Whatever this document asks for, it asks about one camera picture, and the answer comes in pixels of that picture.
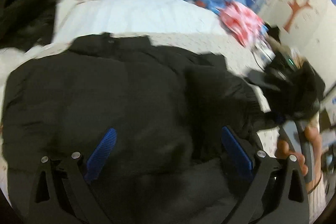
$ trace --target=red and white cloth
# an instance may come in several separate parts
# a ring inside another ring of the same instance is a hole
[[[263,20],[245,5],[232,1],[225,9],[218,8],[223,23],[235,33],[244,47],[251,45],[260,35]]]

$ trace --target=person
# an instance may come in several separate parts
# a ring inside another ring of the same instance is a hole
[[[309,201],[309,220],[310,223],[313,223],[326,207],[325,187],[323,173],[321,171],[322,138],[320,136],[318,122],[315,124],[310,123],[305,129],[305,136],[312,144],[315,159],[315,178],[306,184]],[[308,173],[308,167],[305,165],[305,157],[301,153],[291,151],[286,141],[278,139],[275,156],[280,159],[286,159],[291,154],[297,157],[302,174],[305,176]]]

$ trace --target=human hand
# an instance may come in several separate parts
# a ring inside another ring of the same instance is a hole
[[[314,174],[315,178],[313,181],[306,184],[307,192],[309,192],[313,187],[319,182],[321,177],[321,156],[322,156],[322,138],[320,136],[319,129],[317,127],[306,127],[305,136],[307,140],[313,146],[315,168]],[[305,157],[301,153],[293,152],[289,150],[289,145],[286,141],[278,139],[277,150],[275,156],[280,159],[286,159],[289,155],[295,155],[298,159],[300,168],[303,175],[307,175],[308,166],[305,165]]]

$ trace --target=bracelet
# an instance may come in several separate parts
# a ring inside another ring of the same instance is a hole
[[[320,184],[321,182],[321,179],[322,179],[322,171],[321,171],[321,175],[320,175],[320,179],[319,181],[317,182],[317,184],[308,192],[308,194],[311,194],[315,189],[316,187]]]

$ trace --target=black jacket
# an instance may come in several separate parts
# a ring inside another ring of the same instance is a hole
[[[221,128],[253,143],[265,116],[223,56],[102,34],[12,72],[2,122],[9,196],[23,217],[41,158],[88,157],[113,127],[117,143],[90,185],[113,223],[219,224],[248,187]]]
[[[0,0],[0,48],[28,51],[53,38],[57,0]]]

